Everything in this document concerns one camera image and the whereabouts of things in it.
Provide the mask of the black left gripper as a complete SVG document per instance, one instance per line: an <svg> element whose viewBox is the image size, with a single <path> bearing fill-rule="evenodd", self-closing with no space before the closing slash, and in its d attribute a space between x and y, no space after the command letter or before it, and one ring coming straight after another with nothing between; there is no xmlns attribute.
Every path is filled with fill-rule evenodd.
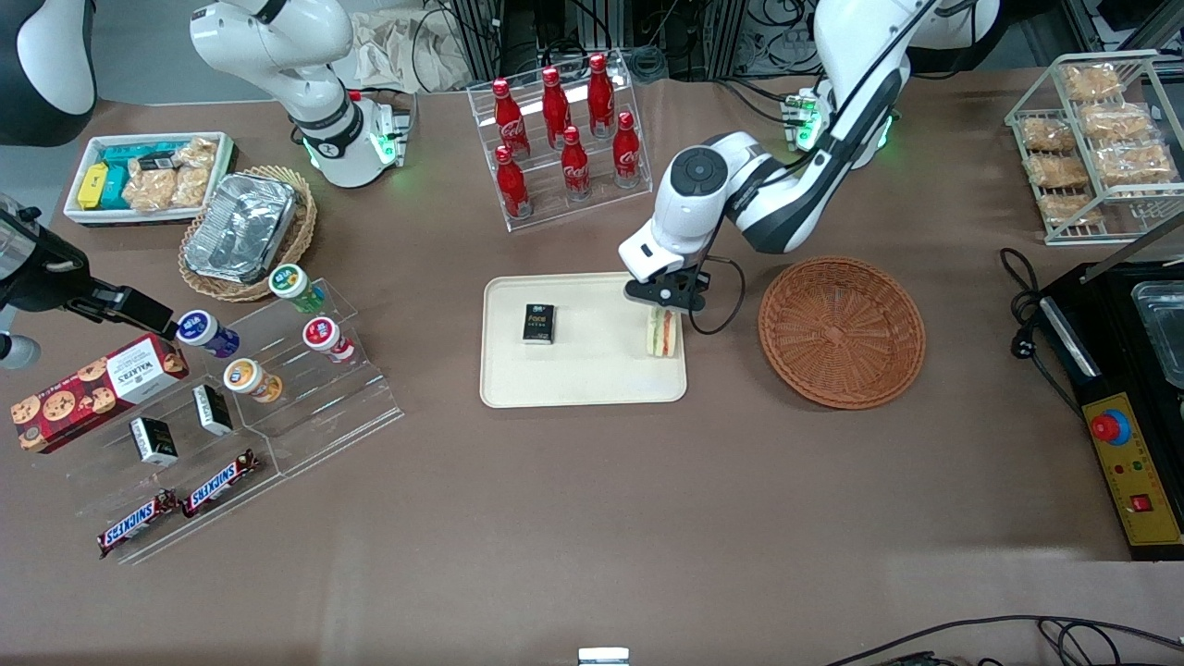
<svg viewBox="0 0 1184 666"><path fill-rule="evenodd" d="M682 341L686 315L697 315L706 307L703 292L709 290L709 284L708 273L668 273L648 282L630 278L624 286L624 296L629 301L646 305L646 327L655 326L657 308L673 310L675 338Z"/></svg>

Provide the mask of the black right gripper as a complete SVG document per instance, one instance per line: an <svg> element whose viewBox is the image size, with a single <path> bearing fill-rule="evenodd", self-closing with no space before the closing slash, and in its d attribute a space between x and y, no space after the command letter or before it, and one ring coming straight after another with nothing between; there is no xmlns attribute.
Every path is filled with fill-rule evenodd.
<svg viewBox="0 0 1184 666"><path fill-rule="evenodd" d="M92 295L92 305L86 303ZM1 305L28 313L63 309L127 324L175 340L173 310L131 287L94 283L81 249L41 228L34 211L4 211Z"/></svg>

